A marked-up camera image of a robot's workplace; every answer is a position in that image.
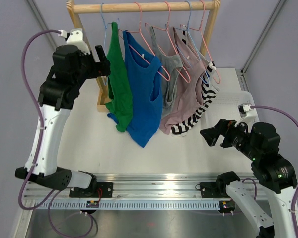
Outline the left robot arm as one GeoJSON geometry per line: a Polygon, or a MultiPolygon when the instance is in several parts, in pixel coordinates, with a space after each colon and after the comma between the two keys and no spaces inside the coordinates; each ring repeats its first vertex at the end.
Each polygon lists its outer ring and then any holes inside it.
{"type": "Polygon", "coordinates": [[[38,130],[31,154],[15,176],[46,188],[62,191],[73,188],[83,196],[97,193],[97,177],[89,172],[73,171],[57,165],[57,155],[63,129],[88,79],[108,76],[110,62],[103,47],[95,46],[99,61],[91,52],[85,54],[75,45],[62,45],[53,52],[53,65],[38,96],[38,130]]]}

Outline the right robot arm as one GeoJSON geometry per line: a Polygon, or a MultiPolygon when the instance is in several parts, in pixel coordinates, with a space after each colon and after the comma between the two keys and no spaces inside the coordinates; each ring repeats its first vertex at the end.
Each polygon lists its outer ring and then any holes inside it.
{"type": "Polygon", "coordinates": [[[298,183],[291,163],[279,154],[280,136],[273,125],[247,124],[221,119],[200,134],[206,143],[215,146],[224,137],[221,148],[234,147],[251,160],[251,169],[269,201],[271,216],[245,191],[240,177],[233,171],[217,176],[216,192],[230,197],[253,226],[258,238],[298,238],[298,215],[292,205],[298,183]]]}

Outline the blue tank top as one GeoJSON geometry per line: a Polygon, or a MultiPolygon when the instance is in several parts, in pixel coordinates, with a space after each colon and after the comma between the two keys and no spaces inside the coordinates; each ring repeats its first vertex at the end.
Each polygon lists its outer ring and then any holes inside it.
{"type": "Polygon", "coordinates": [[[157,132],[162,115],[161,62],[123,31],[125,67],[133,96],[133,118],[127,127],[131,138],[145,147],[157,132]]]}

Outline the light blue wire hanger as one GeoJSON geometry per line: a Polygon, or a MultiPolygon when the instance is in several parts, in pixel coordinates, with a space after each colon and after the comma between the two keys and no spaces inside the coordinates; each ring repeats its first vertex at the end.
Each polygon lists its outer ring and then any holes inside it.
{"type": "MultiPolygon", "coordinates": [[[[112,22],[106,23],[105,18],[104,18],[104,13],[103,13],[103,5],[104,5],[104,3],[101,4],[100,15],[101,15],[101,18],[102,18],[102,21],[103,21],[103,25],[104,25],[103,49],[104,49],[104,52],[105,52],[105,56],[107,56],[107,53],[108,53],[108,51],[107,51],[107,45],[106,45],[106,42],[107,42],[107,30],[108,30],[109,25],[112,24],[112,22]]],[[[119,27],[120,26],[120,19],[119,18],[116,19],[116,23],[117,23],[117,25],[119,27]]],[[[102,78],[103,78],[103,81],[104,81],[104,86],[107,86],[108,85],[108,77],[106,77],[106,79],[105,79],[105,76],[103,76],[102,78]]]]}

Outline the green tank top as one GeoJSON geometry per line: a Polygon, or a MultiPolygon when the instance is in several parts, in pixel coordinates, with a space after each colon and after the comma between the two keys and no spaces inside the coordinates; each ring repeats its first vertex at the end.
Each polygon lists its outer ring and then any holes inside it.
{"type": "Polygon", "coordinates": [[[127,70],[119,42],[118,23],[111,23],[111,41],[107,58],[110,62],[111,73],[108,79],[108,96],[106,103],[108,117],[116,123],[119,132],[126,131],[133,118],[133,95],[131,92],[127,70]]]}

